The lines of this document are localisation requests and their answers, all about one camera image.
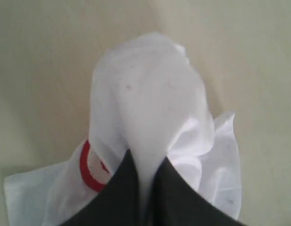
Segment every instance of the beige wall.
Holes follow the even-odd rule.
[[[0,0],[0,225],[2,178],[69,157],[95,63],[156,30],[186,46],[214,116],[236,111],[240,219],[291,225],[291,0]]]

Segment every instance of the white fabric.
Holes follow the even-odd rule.
[[[233,117],[228,113],[213,122],[204,84],[184,48],[163,35],[124,43],[94,70],[90,144],[111,174],[131,149],[143,204],[167,155],[195,191],[237,218],[241,180]],[[58,225],[96,197],[80,175],[81,149],[67,163],[5,180],[10,226]],[[40,174],[42,180],[34,180]]]

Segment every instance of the cream background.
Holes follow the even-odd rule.
[[[150,31],[186,47],[214,116],[236,111],[241,221],[291,226],[291,0],[0,0],[0,226],[4,176],[68,158],[95,63]]]

